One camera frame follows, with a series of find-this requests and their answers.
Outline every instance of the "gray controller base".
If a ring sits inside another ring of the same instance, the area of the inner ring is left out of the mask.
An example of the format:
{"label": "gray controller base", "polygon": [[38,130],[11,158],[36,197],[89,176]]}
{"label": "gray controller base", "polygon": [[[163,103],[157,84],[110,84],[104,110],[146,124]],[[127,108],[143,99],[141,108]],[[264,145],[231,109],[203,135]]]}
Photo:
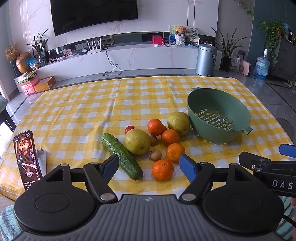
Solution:
{"label": "gray controller base", "polygon": [[57,236],[22,232],[15,241],[283,241],[275,232],[239,237],[216,229],[195,205],[175,195],[123,195],[100,206],[83,227]]}

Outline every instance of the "yellow checkered tablecloth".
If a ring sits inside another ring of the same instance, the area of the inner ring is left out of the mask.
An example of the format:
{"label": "yellow checkered tablecloth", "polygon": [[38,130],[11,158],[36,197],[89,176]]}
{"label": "yellow checkered tablecloth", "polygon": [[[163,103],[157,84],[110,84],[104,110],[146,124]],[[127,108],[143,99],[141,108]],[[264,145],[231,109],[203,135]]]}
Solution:
{"label": "yellow checkered tablecloth", "polygon": [[[110,154],[104,149],[101,135],[108,132],[124,142],[124,130],[133,125],[147,131],[152,118],[167,125],[173,111],[187,112],[187,96],[192,87],[216,88],[242,101],[250,111],[253,131],[227,145],[215,145],[197,138],[192,131],[181,137],[186,154],[195,161],[207,161],[217,167],[237,162],[242,151],[278,161],[282,143],[292,144],[273,115],[261,102],[233,78],[217,77],[140,77],[96,81],[44,92],[15,130],[15,134],[32,130],[36,148],[48,151],[47,172],[61,163],[71,168],[104,161]],[[165,157],[165,147],[159,149]],[[133,181],[119,168],[110,187],[120,196],[133,194],[180,195],[189,182],[177,164],[172,180],[158,181],[151,174],[149,154],[137,156],[144,172],[143,180]],[[17,168],[13,142],[9,142],[0,161],[0,193],[16,199],[24,192]]]}

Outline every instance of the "colander handle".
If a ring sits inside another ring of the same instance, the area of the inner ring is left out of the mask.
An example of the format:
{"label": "colander handle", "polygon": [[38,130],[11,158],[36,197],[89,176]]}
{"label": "colander handle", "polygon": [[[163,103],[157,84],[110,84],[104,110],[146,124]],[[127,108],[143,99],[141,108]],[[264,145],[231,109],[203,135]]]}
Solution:
{"label": "colander handle", "polygon": [[194,90],[199,90],[201,89],[200,87],[195,87],[195,88],[191,88],[191,91],[194,91]]}
{"label": "colander handle", "polygon": [[253,130],[253,128],[250,127],[250,126],[248,126],[246,129],[243,130],[243,133],[244,133],[245,135],[248,135],[248,134],[250,134],[250,132],[251,132],[252,130]]}

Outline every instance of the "wall outlet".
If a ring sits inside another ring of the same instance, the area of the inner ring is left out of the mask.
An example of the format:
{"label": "wall outlet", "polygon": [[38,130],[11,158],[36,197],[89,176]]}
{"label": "wall outlet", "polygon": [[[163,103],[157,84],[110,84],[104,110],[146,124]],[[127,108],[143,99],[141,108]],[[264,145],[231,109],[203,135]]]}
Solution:
{"label": "wall outlet", "polygon": [[239,49],[238,54],[245,56],[246,55],[246,51]]}

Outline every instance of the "tomato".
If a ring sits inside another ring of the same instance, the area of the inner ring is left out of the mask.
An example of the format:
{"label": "tomato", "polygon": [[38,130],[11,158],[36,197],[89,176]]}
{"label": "tomato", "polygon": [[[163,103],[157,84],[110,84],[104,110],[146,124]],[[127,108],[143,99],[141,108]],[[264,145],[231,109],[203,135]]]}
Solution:
{"label": "tomato", "polygon": [[135,127],[134,126],[128,126],[126,129],[125,129],[125,134],[128,133],[131,129],[134,129]]}

